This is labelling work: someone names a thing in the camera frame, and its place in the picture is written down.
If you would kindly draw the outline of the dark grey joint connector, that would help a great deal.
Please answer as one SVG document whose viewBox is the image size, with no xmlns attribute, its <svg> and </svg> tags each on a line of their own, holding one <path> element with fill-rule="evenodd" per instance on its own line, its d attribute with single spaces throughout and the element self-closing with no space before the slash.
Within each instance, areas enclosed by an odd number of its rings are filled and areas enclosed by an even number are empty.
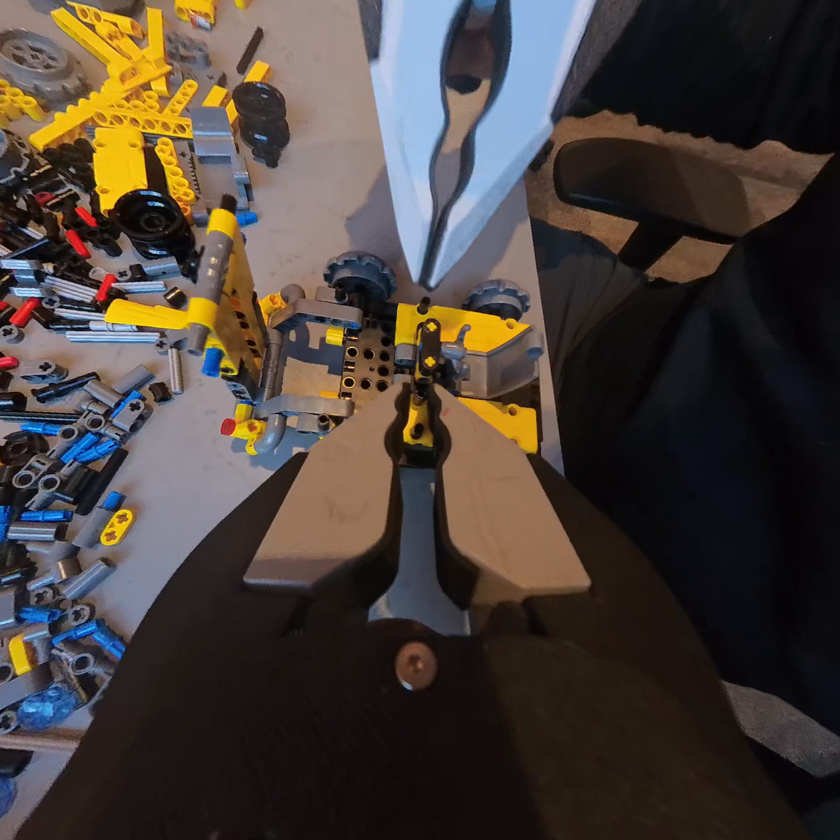
<svg viewBox="0 0 840 840">
<path fill-rule="evenodd" d="M 199 38 L 168 31 L 164 34 L 164 50 L 170 64 L 189 65 L 203 69 L 212 66 L 208 45 Z"/>
</svg>

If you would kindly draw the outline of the pile of yellow building pieces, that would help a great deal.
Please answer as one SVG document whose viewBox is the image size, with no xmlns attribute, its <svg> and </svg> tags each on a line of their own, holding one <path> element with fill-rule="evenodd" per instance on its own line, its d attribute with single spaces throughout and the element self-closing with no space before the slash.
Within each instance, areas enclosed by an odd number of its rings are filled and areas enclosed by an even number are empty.
<svg viewBox="0 0 840 840">
<path fill-rule="evenodd" d="M 197 37 L 196 30 L 153 2 L 31 2 L 46 24 L 13 24 L 12 2 L 2 2 L 2 31 L 45 35 L 78 58 L 92 90 L 50 110 L 2 78 L 2 129 L 15 132 L 59 176 L 84 191 L 108 215 L 132 190 L 168 194 L 191 224 L 204 226 L 207 209 L 197 183 L 191 140 L 192 110 L 223 107 L 245 156 L 233 91 L 244 82 L 212 66 L 170 64 L 165 33 Z"/>
</svg>

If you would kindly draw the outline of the yellow toy vehicle assembly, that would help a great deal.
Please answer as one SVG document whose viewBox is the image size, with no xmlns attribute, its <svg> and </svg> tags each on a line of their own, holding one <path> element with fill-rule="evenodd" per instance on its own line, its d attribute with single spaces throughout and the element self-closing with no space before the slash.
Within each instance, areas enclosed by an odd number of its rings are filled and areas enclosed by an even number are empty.
<svg viewBox="0 0 840 840">
<path fill-rule="evenodd" d="M 425 402 L 439 385 L 527 454 L 536 454 L 540 421 L 535 407 L 512 402 L 539 378 L 543 338 L 522 320 L 528 293 L 493 280 L 468 294 L 458 308 L 425 298 L 397 302 L 396 278 L 378 256 L 349 251 L 332 258 L 324 287 L 313 297 L 299 287 L 259 299 L 245 241 L 230 204 L 212 211 L 197 264 L 196 294 L 185 310 L 189 351 L 203 358 L 205 375 L 220 375 L 238 391 L 233 418 L 222 432 L 246 441 L 257 455 L 275 450 L 287 426 L 325 438 L 360 414 L 391 385 L 412 390 L 403 439 L 411 452 L 430 455 L 434 436 Z M 463 324 L 468 369 L 455 378 L 440 364 L 433 383 L 414 381 L 418 324 L 436 319 L 441 340 L 454 341 Z M 341 351 L 340 383 L 327 395 L 286 392 L 282 383 L 287 346 L 302 327 L 322 326 L 326 344 Z"/>
</svg>

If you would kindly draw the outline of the dark grey claw connector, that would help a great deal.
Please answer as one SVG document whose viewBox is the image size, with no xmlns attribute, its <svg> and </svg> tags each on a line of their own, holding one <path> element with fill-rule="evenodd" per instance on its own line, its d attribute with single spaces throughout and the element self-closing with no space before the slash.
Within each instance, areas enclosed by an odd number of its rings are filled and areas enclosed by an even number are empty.
<svg viewBox="0 0 840 840">
<path fill-rule="evenodd" d="M 455 378 L 463 377 L 462 372 L 468 369 L 466 362 L 466 344 L 465 339 L 467 333 L 471 330 L 471 325 L 465 323 L 458 331 L 457 337 L 454 341 L 442 341 L 440 344 L 440 351 L 438 358 L 441 364 L 446 364 L 452 369 L 452 375 Z"/>
</svg>

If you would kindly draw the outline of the person's leg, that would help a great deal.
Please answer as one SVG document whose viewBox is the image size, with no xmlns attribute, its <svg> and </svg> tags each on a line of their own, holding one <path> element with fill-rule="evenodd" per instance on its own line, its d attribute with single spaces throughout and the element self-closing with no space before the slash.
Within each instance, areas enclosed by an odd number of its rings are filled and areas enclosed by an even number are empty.
<svg viewBox="0 0 840 840">
<path fill-rule="evenodd" d="M 546 354 L 565 478 L 591 500 L 630 493 L 622 478 L 656 450 L 667 402 L 657 394 L 657 294 L 601 242 L 531 220 Z"/>
</svg>

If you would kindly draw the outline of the black beam with yellow pins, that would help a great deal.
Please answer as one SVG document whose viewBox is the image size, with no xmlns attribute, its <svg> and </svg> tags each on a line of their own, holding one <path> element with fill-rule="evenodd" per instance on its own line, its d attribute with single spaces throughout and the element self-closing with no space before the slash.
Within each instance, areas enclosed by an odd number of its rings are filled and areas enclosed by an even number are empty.
<svg viewBox="0 0 840 840">
<path fill-rule="evenodd" d="M 414 381 L 417 385 L 433 383 L 443 357 L 441 327 L 435 318 L 421 321 L 415 335 L 416 358 Z"/>
</svg>

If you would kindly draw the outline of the grey desk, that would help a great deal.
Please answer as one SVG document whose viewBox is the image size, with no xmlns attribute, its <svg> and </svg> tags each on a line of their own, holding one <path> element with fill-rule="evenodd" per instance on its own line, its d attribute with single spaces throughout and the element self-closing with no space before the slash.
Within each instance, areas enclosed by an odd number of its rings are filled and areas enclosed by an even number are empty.
<svg viewBox="0 0 840 840">
<path fill-rule="evenodd" d="M 28 2 L 5 2 L 6 27 L 26 28 L 54 38 L 79 56 L 91 82 L 104 69 L 75 48 L 45 14 Z M 248 162 L 259 221 L 247 227 L 247 252 L 261 296 L 295 282 L 308 296 L 322 287 L 322 270 L 348 250 L 372 252 L 391 266 L 399 284 L 397 300 L 419 301 L 405 267 L 396 232 L 385 172 L 375 96 L 356 2 L 253 2 L 237 10 L 219 3 L 217 26 L 205 34 L 213 73 L 238 80 L 235 65 L 257 26 L 265 40 L 258 57 L 272 69 L 271 82 L 287 100 L 290 144 L 277 169 Z M 498 207 L 472 248 L 431 297 L 460 305 L 470 289 L 486 278 L 515 281 L 531 296 L 522 319 L 548 338 L 544 325 L 522 181 Z M 318 350 L 332 352 L 310 327 L 309 345 L 300 343 L 290 360 L 284 385 L 312 384 L 315 393 L 334 390 L 339 369 L 332 355 L 309 363 Z M 168 375 L 168 363 L 153 345 L 78 344 L 31 322 L 23 342 L 2 343 L 2 354 L 23 361 L 50 360 L 66 366 L 70 377 L 96 371 L 108 383 L 145 364 L 155 380 Z M 126 495 L 138 514 L 126 540 L 113 553 L 83 553 L 87 568 L 102 555 L 117 570 L 92 595 L 98 616 L 130 641 L 152 602 L 186 556 L 212 528 L 259 487 L 296 447 L 310 437 L 287 434 L 274 457 L 252 460 L 219 426 L 235 404 L 226 384 L 201 374 L 201 362 L 184 360 L 185 393 L 154 408 L 137 437 L 113 487 Z M 419 535 L 404 545 L 400 573 L 388 593 L 397 616 L 426 621 L 445 634 L 468 632 L 466 616 L 439 590 L 434 544 Z M 16 780 L 14 808 L 2 820 L 21 821 L 67 764 L 64 753 L 39 753 Z"/>
</svg>

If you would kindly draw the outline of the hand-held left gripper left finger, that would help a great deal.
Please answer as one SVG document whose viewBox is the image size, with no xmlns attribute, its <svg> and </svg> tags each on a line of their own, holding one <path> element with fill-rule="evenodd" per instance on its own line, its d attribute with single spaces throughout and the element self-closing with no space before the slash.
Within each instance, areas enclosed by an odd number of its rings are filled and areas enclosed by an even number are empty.
<svg viewBox="0 0 840 840">
<path fill-rule="evenodd" d="M 307 453 L 244 575 L 258 592 L 368 608 L 398 571 L 408 384 L 391 385 Z"/>
</svg>

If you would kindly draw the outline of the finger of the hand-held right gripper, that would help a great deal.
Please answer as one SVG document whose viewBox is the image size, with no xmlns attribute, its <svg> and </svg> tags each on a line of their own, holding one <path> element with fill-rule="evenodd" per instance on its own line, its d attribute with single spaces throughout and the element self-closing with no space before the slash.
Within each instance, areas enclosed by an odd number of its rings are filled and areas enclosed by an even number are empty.
<svg viewBox="0 0 840 840">
<path fill-rule="evenodd" d="M 466 254 L 549 138 L 594 9 L 594 1 L 497 3 L 497 68 L 485 107 L 461 145 L 458 181 L 430 239 L 429 289 Z"/>
<path fill-rule="evenodd" d="M 412 280 L 434 289 L 438 156 L 449 54 L 470 2 L 370 2 L 370 69 L 397 233 Z"/>
</svg>

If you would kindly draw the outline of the person's right hand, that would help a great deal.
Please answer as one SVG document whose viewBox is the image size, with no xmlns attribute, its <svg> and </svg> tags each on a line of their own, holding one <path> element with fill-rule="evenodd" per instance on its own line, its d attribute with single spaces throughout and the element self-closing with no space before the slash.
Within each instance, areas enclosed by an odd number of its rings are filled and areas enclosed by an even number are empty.
<svg viewBox="0 0 840 840">
<path fill-rule="evenodd" d="M 476 91 L 484 80 L 502 72 L 511 50 L 507 10 L 472 7 L 455 24 L 445 81 L 459 94 Z"/>
</svg>

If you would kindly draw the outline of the grey digger bucket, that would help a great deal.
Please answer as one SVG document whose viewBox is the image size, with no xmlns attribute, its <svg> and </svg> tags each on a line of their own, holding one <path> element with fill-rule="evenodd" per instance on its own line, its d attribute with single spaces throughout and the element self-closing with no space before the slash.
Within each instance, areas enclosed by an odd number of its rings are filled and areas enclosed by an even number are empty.
<svg viewBox="0 0 840 840">
<path fill-rule="evenodd" d="M 237 210 L 248 211 L 253 199 L 249 170 L 225 108 L 197 107 L 191 121 L 192 159 L 207 209 L 218 207 L 227 194 L 237 200 Z"/>
</svg>

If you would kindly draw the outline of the pile of mixed small pieces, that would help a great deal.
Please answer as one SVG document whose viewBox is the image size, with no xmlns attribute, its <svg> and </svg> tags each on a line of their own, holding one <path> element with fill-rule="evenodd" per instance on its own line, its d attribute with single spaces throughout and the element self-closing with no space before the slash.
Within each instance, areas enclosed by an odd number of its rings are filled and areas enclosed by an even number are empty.
<svg viewBox="0 0 840 840">
<path fill-rule="evenodd" d="M 185 308 L 173 281 L 195 278 L 197 246 L 183 262 L 145 259 L 39 155 L 32 174 L 2 186 L 2 343 L 37 322 L 73 343 L 147 343 L 177 360 L 166 331 L 117 316 L 156 293 L 165 315 Z M 114 548 L 133 525 L 112 485 L 154 408 L 182 393 L 179 374 L 155 380 L 140 364 L 108 383 L 2 353 L 2 814 L 35 752 L 75 748 L 51 732 L 95 713 L 123 657 L 126 641 L 91 600 L 116 563 L 86 568 L 81 555 Z"/>
</svg>

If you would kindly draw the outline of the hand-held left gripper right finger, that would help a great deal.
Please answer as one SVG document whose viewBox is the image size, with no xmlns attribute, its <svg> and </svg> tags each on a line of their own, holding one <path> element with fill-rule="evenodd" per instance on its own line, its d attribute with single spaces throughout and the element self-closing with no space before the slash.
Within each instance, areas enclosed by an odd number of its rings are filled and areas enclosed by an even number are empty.
<svg viewBox="0 0 840 840">
<path fill-rule="evenodd" d="M 437 580 L 460 609 L 587 592 L 592 581 L 517 444 L 443 388 L 428 393 L 437 449 Z"/>
</svg>

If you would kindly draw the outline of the black spoked wheel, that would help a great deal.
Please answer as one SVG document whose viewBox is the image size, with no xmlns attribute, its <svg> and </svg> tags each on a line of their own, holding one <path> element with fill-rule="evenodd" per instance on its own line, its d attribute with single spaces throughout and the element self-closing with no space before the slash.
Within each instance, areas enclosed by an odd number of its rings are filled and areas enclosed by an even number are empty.
<svg viewBox="0 0 840 840">
<path fill-rule="evenodd" d="M 284 96 L 267 82 L 244 81 L 234 89 L 233 101 L 240 136 L 254 159 L 276 169 L 291 139 Z"/>
</svg>

